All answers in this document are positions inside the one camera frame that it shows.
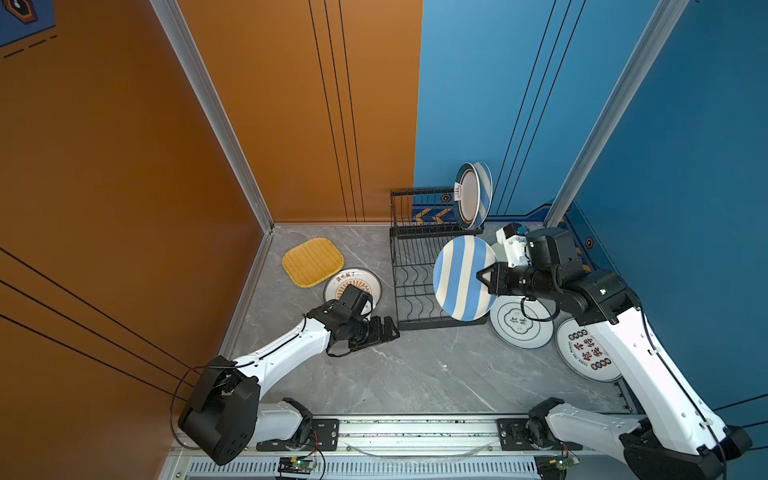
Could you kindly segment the blue striped plate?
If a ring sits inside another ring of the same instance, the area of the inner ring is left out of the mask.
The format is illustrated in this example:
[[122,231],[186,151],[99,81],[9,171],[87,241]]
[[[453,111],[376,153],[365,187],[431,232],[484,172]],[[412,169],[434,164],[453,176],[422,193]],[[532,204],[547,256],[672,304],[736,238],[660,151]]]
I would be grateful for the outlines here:
[[433,290],[443,312],[461,322],[471,322],[488,313],[496,300],[477,274],[494,265],[490,245],[472,235],[449,241],[439,253],[433,271]]
[[474,164],[479,181],[479,207],[475,225],[484,224],[491,207],[493,197],[493,175],[489,166],[484,162]]

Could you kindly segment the black wire dish rack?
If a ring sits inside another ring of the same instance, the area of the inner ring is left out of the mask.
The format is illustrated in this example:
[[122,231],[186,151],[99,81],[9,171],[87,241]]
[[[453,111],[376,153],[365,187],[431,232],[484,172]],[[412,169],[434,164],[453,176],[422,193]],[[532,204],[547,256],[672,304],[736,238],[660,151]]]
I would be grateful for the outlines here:
[[479,235],[458,224],[450,187],[414,188],[390,193],[390,254],[399,328],[430,330],[461,327],[443,312],[435,297],[433,272],[437,257],[449,241]]

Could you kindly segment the green red rimmed plate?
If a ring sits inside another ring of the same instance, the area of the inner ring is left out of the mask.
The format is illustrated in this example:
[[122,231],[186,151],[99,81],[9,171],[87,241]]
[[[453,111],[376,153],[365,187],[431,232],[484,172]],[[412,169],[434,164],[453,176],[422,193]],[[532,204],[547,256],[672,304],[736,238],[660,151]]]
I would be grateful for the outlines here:
[[475,229],[480,209],[480,178],[473,164],[464,163],[459,168],[453,196],[456,222],[463,229]]

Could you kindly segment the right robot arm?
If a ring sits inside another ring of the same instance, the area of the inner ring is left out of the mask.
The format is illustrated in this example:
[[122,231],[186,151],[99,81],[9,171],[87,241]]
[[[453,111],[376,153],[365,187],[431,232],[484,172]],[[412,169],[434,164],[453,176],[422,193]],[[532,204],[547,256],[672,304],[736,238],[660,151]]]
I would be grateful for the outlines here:
[[551,397],[528,413],[530,443],[576,443],[625,463],[639,479],[725,479],[729,462],[752,447],[685,379],[654,334],[638,295],[615,272],[587,271],[570,231],[543,228],[522,250],[474,262],[482,293],[554,302],[592,336],[640,402],[644,417],[622,422]]

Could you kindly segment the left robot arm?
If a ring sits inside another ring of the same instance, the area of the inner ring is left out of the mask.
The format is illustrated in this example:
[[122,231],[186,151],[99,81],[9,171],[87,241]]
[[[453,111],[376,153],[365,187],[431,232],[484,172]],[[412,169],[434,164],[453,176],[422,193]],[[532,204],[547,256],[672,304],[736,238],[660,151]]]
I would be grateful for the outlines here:
[[373,306],[371,294],[347,288],[339,299],[329,300],[302,316],[296,327],[260,350],[230,360],[222,355],[194,367],[199,374],[181,409],[177,426],[199,449],[223,466],[252,442],[278,441],[291,448],[314,445],[313,414],[293,398],[261,403],[282,378],[320,354],[345,342],[348,350],[338,356],[391,342],[400,337],[390,316],[365,313]]

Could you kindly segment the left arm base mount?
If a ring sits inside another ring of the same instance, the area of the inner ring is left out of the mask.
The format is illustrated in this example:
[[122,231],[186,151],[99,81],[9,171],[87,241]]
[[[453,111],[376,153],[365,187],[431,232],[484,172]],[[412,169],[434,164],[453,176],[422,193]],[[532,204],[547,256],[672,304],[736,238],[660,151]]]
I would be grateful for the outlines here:
[[260,452],[309,452],[319,448],[323,453],[337,449],[340,421],[336,418],[313,418],[303,421],[297,433],[288,440],[269,440],[256,444]]

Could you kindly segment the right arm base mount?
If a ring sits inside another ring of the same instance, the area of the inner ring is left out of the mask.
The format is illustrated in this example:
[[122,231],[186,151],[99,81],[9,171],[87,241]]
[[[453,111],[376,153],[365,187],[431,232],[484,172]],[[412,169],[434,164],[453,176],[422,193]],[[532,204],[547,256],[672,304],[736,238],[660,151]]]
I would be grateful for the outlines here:
[[529,419],[502,417],[496,420],[497,433],[503,451],[581,451],[584,447],[573,442],[559,442],[543,434],[535,433],[528,425]]

